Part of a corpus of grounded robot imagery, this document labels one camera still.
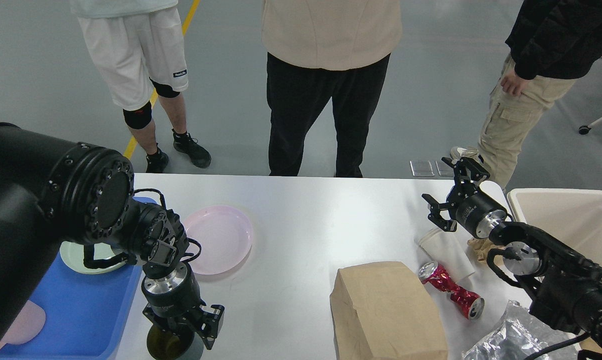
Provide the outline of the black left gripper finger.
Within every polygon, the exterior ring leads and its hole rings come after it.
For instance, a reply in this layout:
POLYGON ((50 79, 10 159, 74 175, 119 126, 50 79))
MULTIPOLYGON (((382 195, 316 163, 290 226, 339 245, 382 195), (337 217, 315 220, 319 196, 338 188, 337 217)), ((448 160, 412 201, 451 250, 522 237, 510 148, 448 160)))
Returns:
POLYGON ((148 351, 187 351, 192 344, 190 335, 178 335, 171 330, 157 325, 155 322, 155 313, 151 309, 144 309, 143 315, 152 322, 151 328, 147 334, 148 351))
POLYGON ((225 306, 213 304, 211 311, 204 309, 206 305, 200 304, 191 308, 191 330, 199 336, 203 346, 212 350, 219 332, 223 327, 225 306))

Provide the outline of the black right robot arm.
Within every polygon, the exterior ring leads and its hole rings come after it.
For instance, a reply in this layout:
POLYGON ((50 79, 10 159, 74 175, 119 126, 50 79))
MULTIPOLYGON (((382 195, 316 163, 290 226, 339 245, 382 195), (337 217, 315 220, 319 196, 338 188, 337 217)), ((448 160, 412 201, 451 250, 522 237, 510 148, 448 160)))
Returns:
MULTIPOLYGON (((454 232, 461 225, 475 239, 489 239, 486 262, 500 280, 523 289, 531 299, 529 314, 553 330, 575 338, 528 355, 539 358, 591 338, 602 349, 602 266, 587 259, 541 228, 514 221, 505 207, 480 189, 489 172, 475 159, 443 157, 454 185, 444 203, 422 194, 428 219, 454 232)), ((602 353, 581 350, 578 359, 602 360, 602 353)))

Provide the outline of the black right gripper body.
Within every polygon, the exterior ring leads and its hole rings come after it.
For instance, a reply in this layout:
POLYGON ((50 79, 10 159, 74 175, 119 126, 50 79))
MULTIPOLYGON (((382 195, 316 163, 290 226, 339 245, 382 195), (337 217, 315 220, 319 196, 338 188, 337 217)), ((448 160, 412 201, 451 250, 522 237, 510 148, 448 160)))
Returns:
POLYGON ((446 200, 451 205, 451 219, 475 239, 488 239, 508 216, 506 208, 479 187, 453 187, 446 200))

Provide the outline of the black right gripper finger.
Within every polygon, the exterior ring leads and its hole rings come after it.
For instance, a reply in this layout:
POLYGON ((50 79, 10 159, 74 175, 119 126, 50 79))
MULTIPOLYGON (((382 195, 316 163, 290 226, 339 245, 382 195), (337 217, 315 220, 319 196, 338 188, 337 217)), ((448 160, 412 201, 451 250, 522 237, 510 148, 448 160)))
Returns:
POLYGON ((441 161, 452 168, 454 187, 451 189, 451 194, 455 196, 467 197, 477 193, 480 185, 491 177, 483 164, 470 157, 456 160, 451 157, 441 157, 441 161))
POLYGON ((427 202, 427 206, 429 209, 429 215, 427 215, 427 219, 429 219, 429 221, 431 221, 432 224, 435 224, 436 227, 445 232, 457 231, 458 223, 455 219, 454 203, 439 203, 433 196, 431 196, 431 194, 427 193, 423 193, 421 197, 427 202), (451 218, 443 218, 441 215, 443 211, 452 211, 451 218))

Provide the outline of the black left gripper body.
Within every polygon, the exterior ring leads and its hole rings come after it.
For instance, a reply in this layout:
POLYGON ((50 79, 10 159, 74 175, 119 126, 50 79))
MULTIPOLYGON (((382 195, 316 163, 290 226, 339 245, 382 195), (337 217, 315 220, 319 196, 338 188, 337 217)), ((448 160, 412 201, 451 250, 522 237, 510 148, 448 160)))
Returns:
POLYGON ((191 309, 206 303, 201 298, 191 265, 178 262, 169 269, 146 263, 142 269, 141 291, 147 299, 145 309, 153 311, 155 323, 177 335, 193 335, 191 309))

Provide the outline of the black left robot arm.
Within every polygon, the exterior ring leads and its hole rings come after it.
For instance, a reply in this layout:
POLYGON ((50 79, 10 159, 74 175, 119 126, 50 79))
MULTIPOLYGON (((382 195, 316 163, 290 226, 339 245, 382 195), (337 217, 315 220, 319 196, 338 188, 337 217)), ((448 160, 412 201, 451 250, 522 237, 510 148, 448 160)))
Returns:
POLYGON ((185 355, 195 337, 211 350, 224 306, 206 303, 179 215, 134 199, 134 167, 116 150, 0 121, 0 341, 52 266, 63 242, 118 249, 141 265, 148 352, 185 355))

